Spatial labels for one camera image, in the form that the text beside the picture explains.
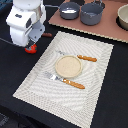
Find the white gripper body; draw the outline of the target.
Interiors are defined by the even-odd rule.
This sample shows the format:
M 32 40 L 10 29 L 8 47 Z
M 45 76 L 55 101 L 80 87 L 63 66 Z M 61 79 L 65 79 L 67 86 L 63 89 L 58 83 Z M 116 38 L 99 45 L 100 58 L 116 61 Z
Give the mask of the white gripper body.
M 45 31 L 41 21 L 41 10 L 22 10 L 12 7 L 7 19 L 10 36 L 14 45 L 30 47 L 35 44 Z

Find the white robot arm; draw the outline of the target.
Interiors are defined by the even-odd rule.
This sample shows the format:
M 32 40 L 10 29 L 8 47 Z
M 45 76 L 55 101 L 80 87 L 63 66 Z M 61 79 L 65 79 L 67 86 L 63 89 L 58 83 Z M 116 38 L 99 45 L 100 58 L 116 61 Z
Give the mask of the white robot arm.
M 45 31 L 46 10 L 43 0 L 13 0 L 6 19 L 12 42 L 21 47 L 35 44 Z

